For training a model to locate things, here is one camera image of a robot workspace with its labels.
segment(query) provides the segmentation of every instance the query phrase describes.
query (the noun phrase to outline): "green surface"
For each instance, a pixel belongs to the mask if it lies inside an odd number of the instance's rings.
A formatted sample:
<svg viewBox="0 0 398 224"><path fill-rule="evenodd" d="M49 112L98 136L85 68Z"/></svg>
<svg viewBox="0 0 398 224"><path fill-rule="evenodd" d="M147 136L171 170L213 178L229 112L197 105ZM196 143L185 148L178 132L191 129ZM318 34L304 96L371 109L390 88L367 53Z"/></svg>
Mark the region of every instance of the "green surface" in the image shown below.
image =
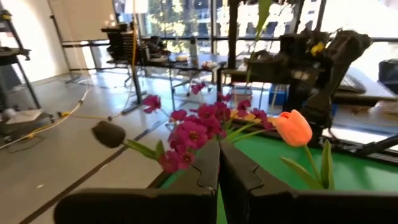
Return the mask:
<svg viewBox="0 0 398 224"><path fill-rule="evenodd" d="M311 172L311 165L303 148L290 147L282 141L261 136L244 139L235 146L292 188L308 189L280 159L281 156L293 159ZM310 150L316 165L320 168L322 151ZM337 153L332 153L332 156L336 190L398 191L398 167ZM172 175L162 188L167 188L178 175ZM217 223L226 223L220 191L218 195Z"/></svg>

